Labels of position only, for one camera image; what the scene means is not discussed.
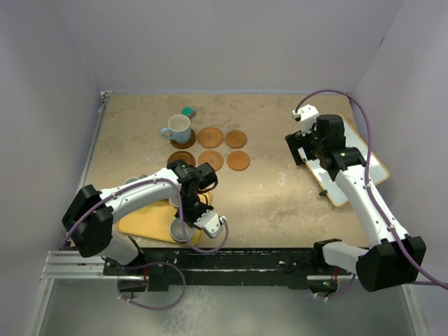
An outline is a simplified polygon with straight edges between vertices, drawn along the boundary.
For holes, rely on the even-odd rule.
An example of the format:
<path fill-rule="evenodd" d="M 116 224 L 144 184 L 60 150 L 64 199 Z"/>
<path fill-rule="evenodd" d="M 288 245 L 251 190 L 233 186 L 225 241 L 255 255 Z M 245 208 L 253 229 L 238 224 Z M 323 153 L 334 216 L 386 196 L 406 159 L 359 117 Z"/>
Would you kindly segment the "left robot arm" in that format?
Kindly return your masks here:
<path fill-rule="evenodd" d="M 176 217 L 190 228 L 217 237 L 223 229 L 221 217 L 211 205 L 200 200 L 200 194 L 215 187 L 218 177 L 209 163 L 198 167 L 183 160 L 168 164 L 156 173 L 126 185 L 96 190 L 82 187 L 62 218 L 64 240 L 71 240 L 84 258 L 105 256 L 119 262 L 128 274 L 144 267 L 144 257 L 136 243 L 113 226 L 127 215 L 150 204 L 176 198 Z"/>

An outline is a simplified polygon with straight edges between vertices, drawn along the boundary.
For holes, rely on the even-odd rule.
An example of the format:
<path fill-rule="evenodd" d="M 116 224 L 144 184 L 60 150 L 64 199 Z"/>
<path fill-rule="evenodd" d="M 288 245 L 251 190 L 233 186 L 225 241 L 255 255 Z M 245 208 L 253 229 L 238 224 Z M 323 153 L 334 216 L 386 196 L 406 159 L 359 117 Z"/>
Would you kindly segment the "orange wooden coaster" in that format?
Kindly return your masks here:
<path fill-rule="evenodd" d="M 249 155 L 242 150 L 232 151 L 227 156 L 227 165 L 235 171 L 243 171 L 249 167 L 251 159 Z"/>
<path fill-rule="evenodd" d="M 230 130 L 225 135 L 225 143 L 231 148 L 242 148 L 247 142 L 247 135 L 239 130 Z"/>

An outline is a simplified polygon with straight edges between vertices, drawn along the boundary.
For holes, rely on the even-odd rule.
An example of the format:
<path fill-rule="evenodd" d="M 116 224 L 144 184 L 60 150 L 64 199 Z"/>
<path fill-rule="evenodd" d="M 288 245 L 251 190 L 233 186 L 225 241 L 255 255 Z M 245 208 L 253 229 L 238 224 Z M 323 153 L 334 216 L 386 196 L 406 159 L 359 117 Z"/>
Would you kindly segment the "blue floral mug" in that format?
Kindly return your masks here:
<path fill-rule="evenodd" d="M 196 229 L 187 225 L 185 227 L 185 234 L 183 234 L 182 224 L 178 218 L 175 218 L 171 222 L 169 233 L 175 242 L 184 244 L 187 242 L 187 239 L 191 240 L 195 236 Z"/>

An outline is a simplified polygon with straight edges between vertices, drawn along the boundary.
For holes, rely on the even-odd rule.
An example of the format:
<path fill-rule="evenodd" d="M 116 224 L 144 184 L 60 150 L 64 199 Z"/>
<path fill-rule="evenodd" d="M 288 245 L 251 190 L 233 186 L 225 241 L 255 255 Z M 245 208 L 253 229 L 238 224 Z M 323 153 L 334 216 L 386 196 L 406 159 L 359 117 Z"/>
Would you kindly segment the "pink cup orange handle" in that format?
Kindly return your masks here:
<path fill-rule="evenodd" d="M 169 203 L 173 206 L 173 207 L 178 207 L 179 206 L 179 198 L 177 196 L 173 196 L 169 198 Z"/>

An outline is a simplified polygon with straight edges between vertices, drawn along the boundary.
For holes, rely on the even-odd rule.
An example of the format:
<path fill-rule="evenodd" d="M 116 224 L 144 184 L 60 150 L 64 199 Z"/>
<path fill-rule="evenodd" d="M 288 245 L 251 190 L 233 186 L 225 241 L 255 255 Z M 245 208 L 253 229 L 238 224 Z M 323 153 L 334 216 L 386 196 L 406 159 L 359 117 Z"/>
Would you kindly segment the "woven light brown coaster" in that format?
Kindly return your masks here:
<path fill-rule="evenodd" d="M 197 140 L 204 148 L 216 148 L 222 144 L 224 135 L 217 127 L 204 127 L 199 131 Z"/>
<path fill-rule="evenodd" d="M 217 172 L 224 163 L 223 156 L 215 150 L 206 150 L 198 157 L 198 165 L 209 163 L 211 167 Z"/>

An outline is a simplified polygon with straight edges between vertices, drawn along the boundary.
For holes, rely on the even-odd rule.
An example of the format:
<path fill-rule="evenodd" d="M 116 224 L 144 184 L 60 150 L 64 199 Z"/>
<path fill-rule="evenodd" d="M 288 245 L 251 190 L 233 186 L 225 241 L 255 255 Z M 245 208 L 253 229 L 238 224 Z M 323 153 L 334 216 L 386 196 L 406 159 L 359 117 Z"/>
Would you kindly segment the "large light blue mug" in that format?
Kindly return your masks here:
<path fill-rule="evenodd" d="M 161 135 L 179 144 L 186 144 L 191 137 L 190 119 L 184 115 L 174 115 L 168 121 L 168 126 L 161 130 Z"/>

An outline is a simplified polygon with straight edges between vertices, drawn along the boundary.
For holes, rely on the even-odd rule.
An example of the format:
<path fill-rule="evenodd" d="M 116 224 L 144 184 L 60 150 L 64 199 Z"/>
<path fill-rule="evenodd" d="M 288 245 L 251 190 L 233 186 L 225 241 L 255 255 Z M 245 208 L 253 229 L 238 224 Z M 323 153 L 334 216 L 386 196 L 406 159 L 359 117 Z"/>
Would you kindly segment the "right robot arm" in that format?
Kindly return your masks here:
<path fill-rule="evenodd" d="M 306 165 L 335 206 L 350 203 L 367 237 L 358 248 L 340 239 L 315 243 L 311 266 L 319 274 L 340 267 L 374 292 L 410 284 L 419 274 L 426 245 L 412 237 L 385 204 L 376 188 L 389 173 L 340 115 L 321 115 L 314 107 L 293 113 L 300 130 L 286 136 L 296 165 Z"/>

